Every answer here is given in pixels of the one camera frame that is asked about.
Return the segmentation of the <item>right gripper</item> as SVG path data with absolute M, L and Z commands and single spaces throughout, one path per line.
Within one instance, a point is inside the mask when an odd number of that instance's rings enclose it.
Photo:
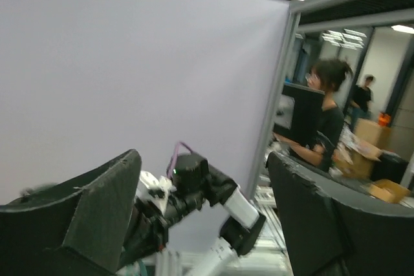
M 137 198 L 124 240 L 119 266 L 127 266 L 138 259 L 162 251 L 169 241 L 167 222 L 151 202 Z

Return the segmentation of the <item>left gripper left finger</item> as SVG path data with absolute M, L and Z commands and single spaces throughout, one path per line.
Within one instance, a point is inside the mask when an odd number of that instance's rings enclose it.
M 114 275 L 142 160 L 128 150 L 1 206 L 2 275 Z

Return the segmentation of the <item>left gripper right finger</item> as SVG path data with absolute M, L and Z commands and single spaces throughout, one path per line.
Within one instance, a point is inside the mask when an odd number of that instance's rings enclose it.
M 413 274 L 413 209 L 278 153 L 268 173 L 295 275 Z

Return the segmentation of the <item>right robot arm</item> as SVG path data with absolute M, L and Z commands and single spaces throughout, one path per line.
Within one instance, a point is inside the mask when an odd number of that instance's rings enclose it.
M 198 153 L 176 154 L 166 176 L 142 171 L 131 215 L 131 233 L 121 252 L 118 270 L 132 266 L 154 253 L 168 255 L 169 230 L 196 211 L 210 207 L 201 220 L 218 219 L 191 229 L 188 240 L 211 246 L 187 275 L 220 275 L 239 257 L 249 254 L 266 217 L 242 194 L 236 181 Z

